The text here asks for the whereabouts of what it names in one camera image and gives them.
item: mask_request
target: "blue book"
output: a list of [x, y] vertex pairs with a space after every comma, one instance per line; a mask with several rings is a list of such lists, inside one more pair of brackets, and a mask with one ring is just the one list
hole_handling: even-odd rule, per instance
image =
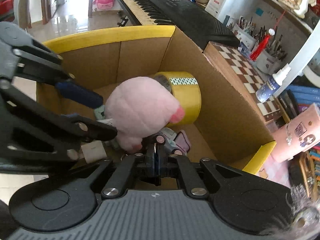
[[315, 103], [318, 107], [320, 107], [319, 102], [312, 102], [312, 101], [303, 100], [303, 99], [296, 99], [296, 101], [297, 101], [297, 104], [312, 105], [313, 103]]
[[291, 90], [292, 92], [296, 93], [303, 93], [303, 94], [312, 94], [320, 96], [320, 89], [315, 87], [304, 87], [304, 86], [295, 86], [289, 85], [285, 90]]
[[316, 151], [313, 151], [313, 150], [310, 151], [310, 155], [320, 158], [320, 154], [318, 154]]
[[317, 96], [317, 95], [310, 95], [310, 94], [303, 94], [303, 93], [296, 93], [296, 92], [292, 92], [292, 94], [294, 95], [298, 104], [303, 104], [303, 103], [299, 103], [300, 99], [308, 100], [311, 102], [320, 102], [320, 96]]

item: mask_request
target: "red tassel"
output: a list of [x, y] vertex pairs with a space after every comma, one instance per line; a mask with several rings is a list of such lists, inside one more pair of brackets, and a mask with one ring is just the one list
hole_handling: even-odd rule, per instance
[[271, 35], [267, 34], [265, 36], [265, 38], [260, 42], [259, 46], [256, 48], [255, 51], [253, 51], [250, 54], [250, 59], [253, 61], [257, 60], [257, 57], [261, 54], [261, 52], [265, 49], [265, 47], [267, 46], [269, 39], [270, 39]]

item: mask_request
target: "spray bottle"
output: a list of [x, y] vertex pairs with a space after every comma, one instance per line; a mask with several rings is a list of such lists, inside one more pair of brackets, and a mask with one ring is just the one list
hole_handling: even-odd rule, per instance
[[275, 93], [291, 70], [289, 64], [285, 65], [276, 74], [273, 74], [256, 92], [257, 99], [264, 103], [269, 97]]

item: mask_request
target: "gray gripper base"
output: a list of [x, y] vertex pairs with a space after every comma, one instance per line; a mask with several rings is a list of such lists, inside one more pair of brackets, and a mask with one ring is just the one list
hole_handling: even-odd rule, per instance
[[128, 190], [104, 200], [83, 223], [54, 233], [16, 230], [9, 240], [270, 240], [229, 227], [204, 200], [182, 190]]

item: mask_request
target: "pen holder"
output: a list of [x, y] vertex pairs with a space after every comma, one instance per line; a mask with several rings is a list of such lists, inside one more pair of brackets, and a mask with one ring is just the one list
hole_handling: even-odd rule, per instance
[[252, 51], [256, 43], [256, 40], [253, 37], [244, 32], [244, 30], [241, 29], [237, 24], [235, 24], [235, 26], [233, 27], [232, 32], [239, 41], [242, 41], [243, 44], [246, 45], [250, 51]]
[[272, 75], [280, 69], [281, 61], [272, 57], [269, 53], [263, 50], [257, 57], [255, 64], [263, 73]]

